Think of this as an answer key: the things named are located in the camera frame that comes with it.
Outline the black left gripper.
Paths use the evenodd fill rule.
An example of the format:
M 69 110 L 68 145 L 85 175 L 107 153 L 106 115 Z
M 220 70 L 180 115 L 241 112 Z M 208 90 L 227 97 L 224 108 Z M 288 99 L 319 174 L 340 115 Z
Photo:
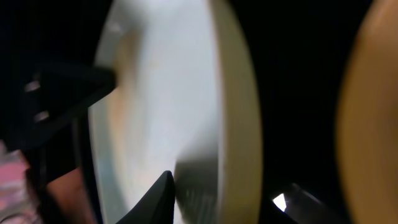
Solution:
M 115 87 L 115 72 L 108 68 L 6 60 L 1 63 L 1 140 L 8 151 L 32 151 L 70 124 L 73 147 L 80 152 L 78 117 Z

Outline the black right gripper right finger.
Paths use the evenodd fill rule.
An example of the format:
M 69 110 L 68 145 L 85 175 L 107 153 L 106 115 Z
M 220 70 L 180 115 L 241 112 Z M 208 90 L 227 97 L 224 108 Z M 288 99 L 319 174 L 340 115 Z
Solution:
M 264 223 L 344 224 L 345 205 L 334 190 L 265 183 Z

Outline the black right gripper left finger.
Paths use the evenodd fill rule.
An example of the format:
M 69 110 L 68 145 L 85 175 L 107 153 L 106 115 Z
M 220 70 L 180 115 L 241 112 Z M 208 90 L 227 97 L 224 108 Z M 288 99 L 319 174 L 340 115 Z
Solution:
M 175 183 L 171 171 L 167 170 L 116 224 L 172 224 L 174 205 Z

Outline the yellow plate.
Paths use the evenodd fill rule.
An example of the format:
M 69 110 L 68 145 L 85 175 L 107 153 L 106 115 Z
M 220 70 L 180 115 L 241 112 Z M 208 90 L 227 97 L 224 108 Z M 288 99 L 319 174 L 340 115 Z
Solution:
M 336 116 L 336 160 L 354 223 L 397 223 L 397 1 L 374 1 Z

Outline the mint plate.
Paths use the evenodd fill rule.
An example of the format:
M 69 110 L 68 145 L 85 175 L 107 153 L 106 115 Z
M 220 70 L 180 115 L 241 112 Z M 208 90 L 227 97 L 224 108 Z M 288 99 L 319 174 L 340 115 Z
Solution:
M 116 223 L 174 176 L 174 223 L 257 223 L 256 78 L 229 1 L 113 1 L 95 64 L 116 88 L 90 108 L 102 217 Z

